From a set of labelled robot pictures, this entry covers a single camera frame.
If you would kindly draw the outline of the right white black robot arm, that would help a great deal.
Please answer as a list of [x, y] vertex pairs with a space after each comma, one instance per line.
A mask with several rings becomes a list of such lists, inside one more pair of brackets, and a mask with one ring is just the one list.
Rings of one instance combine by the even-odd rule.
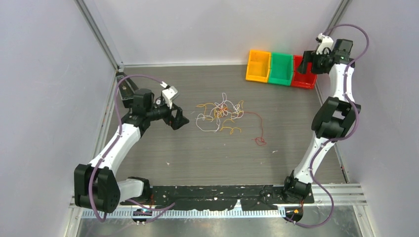
[[299, 202], [309, 196], [315, 173], [324, 156], [338, 140], [347, 136], [361, 111], [351, 90], [355, 66], [350, 58], [353, 42], [348, 39], [316, 40], [319, 44], [317, 49], [305, 51], [296, 70], [300, 74], [328, 74], [332, 95], [313, 118], [313, 138], [302, 161], [285, 178], [281, 193], [285, 202]]

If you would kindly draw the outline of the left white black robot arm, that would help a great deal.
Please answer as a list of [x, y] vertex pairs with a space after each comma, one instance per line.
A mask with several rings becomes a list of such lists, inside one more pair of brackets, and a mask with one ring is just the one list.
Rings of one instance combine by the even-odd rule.
[[174, 104], [178, 91], [167, 86], [158, 98], [149, 89], [135, 91], [122, 124], [104, 147], [89, 162], [79, 164], [74, 170], [75, 205], [97, 212], [112, 213], [119, 203], [134, 199], [139, 204], [147, 204], [152, 192], [149, 180], [128, 177], [124, 181], [116, 180], [116, 173], [128, 151], [139, 142], [151, 122], [162, 120], [173, 130], [189, 122], [183, 110]]

